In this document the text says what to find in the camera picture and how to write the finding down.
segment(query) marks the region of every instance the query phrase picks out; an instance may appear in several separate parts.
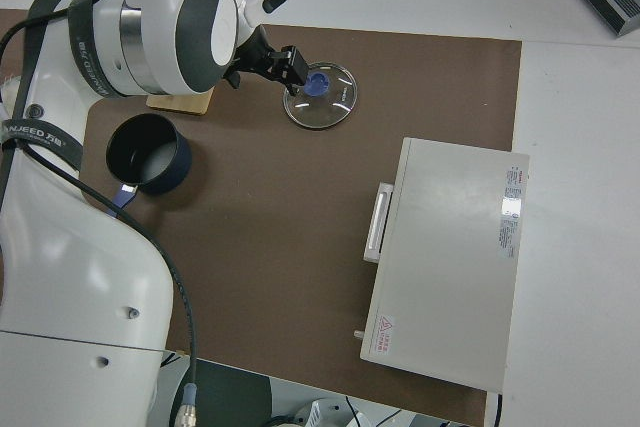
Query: wooden block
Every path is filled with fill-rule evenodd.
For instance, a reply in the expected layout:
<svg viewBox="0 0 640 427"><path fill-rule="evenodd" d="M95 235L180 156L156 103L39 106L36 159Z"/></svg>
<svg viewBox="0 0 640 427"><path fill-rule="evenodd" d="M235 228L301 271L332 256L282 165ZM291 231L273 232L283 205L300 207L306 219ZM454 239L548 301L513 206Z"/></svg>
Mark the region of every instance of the wooden block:
<svg viewBox="0 0 640 427"><path fill-rule="evenodd" d="M152 109L204 115L209 108L211 94L213 94L213 89L196 95L149 95L147 96L147 105Z"/></svg>

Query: metal connector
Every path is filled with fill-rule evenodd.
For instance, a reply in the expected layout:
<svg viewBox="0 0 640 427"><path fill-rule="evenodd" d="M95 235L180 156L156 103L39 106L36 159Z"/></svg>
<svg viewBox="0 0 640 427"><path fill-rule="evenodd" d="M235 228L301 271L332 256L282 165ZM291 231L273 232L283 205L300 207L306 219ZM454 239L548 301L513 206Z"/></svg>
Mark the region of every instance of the metal connector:
<svg viewBox="0 0 640 427"><path fill-rule="evenodd" d="M196 425L196 406L181 405L176 414L176 421L173 427L195 427Z"/></svg>

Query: blue cap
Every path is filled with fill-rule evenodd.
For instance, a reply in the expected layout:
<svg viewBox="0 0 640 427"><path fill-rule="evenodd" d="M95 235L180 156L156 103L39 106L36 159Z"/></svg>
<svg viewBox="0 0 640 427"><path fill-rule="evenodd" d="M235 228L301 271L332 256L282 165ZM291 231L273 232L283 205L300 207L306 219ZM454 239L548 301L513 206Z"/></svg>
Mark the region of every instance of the blue cap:
<svg viewBox="0 0 640 427"><path fill-rule="evenodd" d="M314 72L307 77L303 90L309 97L320 97L329 90L329 76L324 72Z"/></svg>
<svg viewBox="0 0 640 427"><path fill-rule="evenodd" d="M182 392L182 405L196 405L196 384L185 384Z"/></svg>

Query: blue object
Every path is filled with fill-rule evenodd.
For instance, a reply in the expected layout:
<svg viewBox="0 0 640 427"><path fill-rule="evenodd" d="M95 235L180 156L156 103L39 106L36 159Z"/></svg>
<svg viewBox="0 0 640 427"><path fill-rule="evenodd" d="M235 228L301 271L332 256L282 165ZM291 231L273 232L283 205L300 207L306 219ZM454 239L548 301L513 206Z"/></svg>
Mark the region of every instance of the blue object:
<svg viewBox="0 0 640 427"><path fill-rule="evenodd" d="M196 384L185 384L182 391L182 405L196 405Z"/></svg>
<svg viewBox="0 0 640 427"><path fill-rule="evenodd" d="M309 97L320 97L329 90L329 76L323 72L314 72L307 77L304 93Z"/></svg>
<svg viewBox="0 0 640 427"><path fill-rule="evenodd" d="M120 190L115 195L115 197L111 200L114 204L116 204L121 209L124 209L129 203L136 198L136 194L138 193L138 188L133 187L131 185L122 184L120 186ZM107 210L107 214L111 217L117 217L118 215L111 209Z"/></svg>

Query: label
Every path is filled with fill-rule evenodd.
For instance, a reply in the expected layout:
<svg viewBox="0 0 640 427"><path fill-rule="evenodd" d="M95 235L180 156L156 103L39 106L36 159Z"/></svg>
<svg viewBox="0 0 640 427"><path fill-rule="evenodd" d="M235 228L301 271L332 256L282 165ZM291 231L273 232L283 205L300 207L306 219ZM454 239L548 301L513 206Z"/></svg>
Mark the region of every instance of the label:
<svg viewBox="0 0 640 427"><path fill-rule="evenodd" d="M498 245L500 255L508 259L513 259L516 256L524 175L525 173L520 167L513 166L507 171L505 180Z"/></svg>
<svg viewBox="0 0 640 427"><path fill-rule="evenodd" d="M75 170L82 164L82 144L61 128L38 119L9 119L2 122L2 143L21 139L49 149Z"/></svg>
<svg viewBox="0 0 640 427"><path fill-rule="evenodd" d="M376 354L388 355L391 348L391 338L393 337L393 327L396 319L390 315L378 314L376 320L376 331L373 336L373 351Z"/></svg>

